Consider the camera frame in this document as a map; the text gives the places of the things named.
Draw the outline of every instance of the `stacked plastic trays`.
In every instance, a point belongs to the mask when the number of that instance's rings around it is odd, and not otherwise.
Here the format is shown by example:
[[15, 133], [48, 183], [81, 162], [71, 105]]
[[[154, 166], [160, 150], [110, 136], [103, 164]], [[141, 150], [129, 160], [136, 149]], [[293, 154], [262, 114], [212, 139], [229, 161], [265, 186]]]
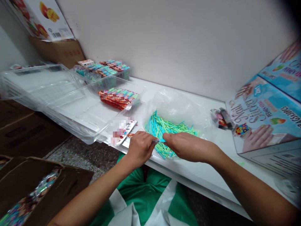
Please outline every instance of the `stacked plastic trays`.
[[[100, 100], [98, 92], [111, 88], [130, 90], [138, 97], [121, 111]], [[139, 104], [144, 91], [145, 87], [108, 76], [48, 102], [43, 112], [85, 143], [103, 142], [110, 132], [107, 130], [108, 123], [117, 115], [123, 115], [122, 112], [129, 111], [133, 105]]]
[[61, 64], [2, 72], [2, 100], [15, 100], [34, 111], [42, 111], [50, 100], [83, 86], [75, 73]]
[[[2, 100], [14, 99], [43, 112], [87, 144], [105, 141], [111, 132], [109, 121], [126, 115], [145, 91], [145, 87], [115, 76], [83, 85], [84, 81], [59, 64], [3, 72], [0, 82]], [[100, 100], [98, 92], [111, 88], [130, 90], [138, 97], [121, 111]]]

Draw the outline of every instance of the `white wall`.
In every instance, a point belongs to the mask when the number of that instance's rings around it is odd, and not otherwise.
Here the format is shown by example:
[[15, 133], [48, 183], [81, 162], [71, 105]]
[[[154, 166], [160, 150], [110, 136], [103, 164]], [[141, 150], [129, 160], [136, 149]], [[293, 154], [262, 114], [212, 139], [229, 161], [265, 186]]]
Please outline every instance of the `white wall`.
[[0, 72], [17, 63], [37, 64], [41, 57], [30, 44], [28, 34], [0, 2]]
[[275, 0], [57, 2], [88, 58], [222, 101], [296, 39]]

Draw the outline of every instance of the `brown cardboard box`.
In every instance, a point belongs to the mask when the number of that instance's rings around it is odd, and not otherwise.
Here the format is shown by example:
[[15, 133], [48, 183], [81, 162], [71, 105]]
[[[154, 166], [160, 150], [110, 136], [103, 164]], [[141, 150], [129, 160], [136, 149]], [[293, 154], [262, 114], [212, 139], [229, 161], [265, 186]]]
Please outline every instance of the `brown cardboard box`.
[[34, 113], [13, 100], [0, 101], [0, 129]]
[[0, 218], [34, 191], [55, 166], [63, 170], [23, 224], [46, 225], [71, 199], [88, 186], [93, 172], [38, 158], [28, 158], [0, 180]]
[[3, 159], [9, 159], [9, 161], [0, 169], [0, 180], [17, 165], [26, 161], [26, 158], [22, 156], [10, 157], [7, 155], [0, 155], [0, 160]]
[[85, 60], [77, 40], [49, 42], [31, 36], [29, 40], [45, 60], [62, 63], [69, 69], [78, 61]]
[[36, 113], [0, 129], [0, 154], [42, 158], [70, 136]]

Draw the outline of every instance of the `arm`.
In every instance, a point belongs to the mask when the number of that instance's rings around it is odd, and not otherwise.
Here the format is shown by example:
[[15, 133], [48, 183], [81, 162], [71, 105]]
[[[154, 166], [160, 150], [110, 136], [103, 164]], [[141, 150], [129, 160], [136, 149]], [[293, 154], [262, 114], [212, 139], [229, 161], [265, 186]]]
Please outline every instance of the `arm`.
[[150, 157], [155, 137], [138, 131], [132, 138], [129, 151], [112, 169], [72, 199], [48, 226], [86, 225], [109, 199], [117, 186]]
[[163, 135], [178, 157], [213, 166], [252, 220], [259, 225], [290, 225], [298, 210], [279, 193], [230, 159], [216, 144], [188, 133]]

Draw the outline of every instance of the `nail sticker box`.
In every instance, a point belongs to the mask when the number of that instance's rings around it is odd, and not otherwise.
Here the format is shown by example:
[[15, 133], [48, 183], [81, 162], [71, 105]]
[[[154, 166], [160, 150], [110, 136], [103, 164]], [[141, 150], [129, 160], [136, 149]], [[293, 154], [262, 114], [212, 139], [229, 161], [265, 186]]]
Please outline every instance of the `nail sticker box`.
[[288, 47], [258, 75], [301, 102], [301, 41]]
[[226, 102], [236, 152], [281, 175], [301, 173], [301, 104], [254, 76]]

